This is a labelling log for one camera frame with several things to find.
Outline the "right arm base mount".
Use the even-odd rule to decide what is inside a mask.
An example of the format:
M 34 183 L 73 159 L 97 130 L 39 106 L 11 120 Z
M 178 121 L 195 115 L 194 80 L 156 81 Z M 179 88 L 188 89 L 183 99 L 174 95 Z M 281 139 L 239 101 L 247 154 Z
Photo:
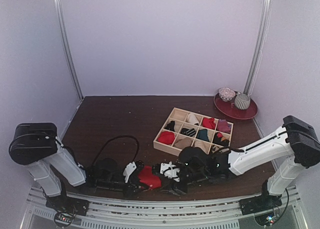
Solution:
M 274 207 L 282 205 L 281 197 L 281 195 L 270 195 L 268 191 L 263 191 L 261 195 L 241 199 L 239 201 L 239 208 L 242 215 L 271 210 Z

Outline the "red sock with striped cuff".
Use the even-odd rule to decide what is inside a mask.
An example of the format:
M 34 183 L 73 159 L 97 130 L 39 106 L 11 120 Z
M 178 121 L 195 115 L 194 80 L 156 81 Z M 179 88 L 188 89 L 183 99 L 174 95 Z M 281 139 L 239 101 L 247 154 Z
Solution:
M 161 179 L 152 173 L 152 167 L 145 165 L 138 174 L 139 181 L 148 186 L 147 190 L 153 190 L 162 186 Z

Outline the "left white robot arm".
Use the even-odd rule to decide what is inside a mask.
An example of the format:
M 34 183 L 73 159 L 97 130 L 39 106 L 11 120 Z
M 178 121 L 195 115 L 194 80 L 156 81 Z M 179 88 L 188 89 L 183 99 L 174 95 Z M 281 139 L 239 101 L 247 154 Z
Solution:
M 15 163 L 27 168 L 33 180 L 61 211 L 69 210 L 72 200 L 64 194 L 63 182 L 53 170 L 82 194 L 102 189 L 122 192 L 125 198 L 130 198 L 151 188 L 139 178 L 145 167 L 139 160 L 119 169 L 112 158 L 99 160 L 96 157 L 89 167 L 84 167 L 77 161 L 74 151 L 60 140 L 52 122 L 18 124 L 8 153 Z

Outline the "purple sock with orange cuff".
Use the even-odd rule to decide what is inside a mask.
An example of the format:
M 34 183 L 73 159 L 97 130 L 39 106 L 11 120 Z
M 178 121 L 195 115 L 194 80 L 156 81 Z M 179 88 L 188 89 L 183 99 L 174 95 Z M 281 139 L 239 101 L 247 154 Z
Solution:
M 228 123 L 225 119 L 219 119 L 217 122 L 216 130 L 219 132 L 230 134 L 232 130 L 232 125 Z

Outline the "wooden compartment organizer box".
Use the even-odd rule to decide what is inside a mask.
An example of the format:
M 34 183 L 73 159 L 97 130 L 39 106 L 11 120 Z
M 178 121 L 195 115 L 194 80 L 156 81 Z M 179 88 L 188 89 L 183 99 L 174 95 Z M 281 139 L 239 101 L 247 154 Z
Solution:
M 206 154 L 231 145 L 234 124 L 225 119 L 173 108 L 157 136 L 153 148 L 178 156 L 186 147 L 198 147 Z

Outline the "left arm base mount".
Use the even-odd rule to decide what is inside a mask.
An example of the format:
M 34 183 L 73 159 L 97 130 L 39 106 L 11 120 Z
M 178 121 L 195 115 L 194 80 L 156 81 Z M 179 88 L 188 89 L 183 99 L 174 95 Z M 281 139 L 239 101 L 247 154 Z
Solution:
M 55 196 L 46 198 L 46 207 L 56 212 L 68 213 L 71 215 L 86 216 L 89 209 L 89 201 L 69 196 Z

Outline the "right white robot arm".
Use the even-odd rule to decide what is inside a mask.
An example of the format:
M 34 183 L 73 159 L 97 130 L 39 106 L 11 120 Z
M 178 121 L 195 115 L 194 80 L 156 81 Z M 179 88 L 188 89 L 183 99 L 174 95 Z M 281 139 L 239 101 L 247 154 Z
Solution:
M 170 179 L 166 189 L 170 194 L 184 195 L 191 184 L 221 184 L 280 157 L 287 158 L 263 183 L 262 195 L 256 199 L 258 208 L 266 210 L 302 170 L 320 162 L 320 142 L 314 128 L 292 115 L 284 117 L 282 126 L 273 133 L 241 148 L 223 146 L 205 153 L 199 146 L 187 146 L 176 162 L 153 165 L 152 174 Z

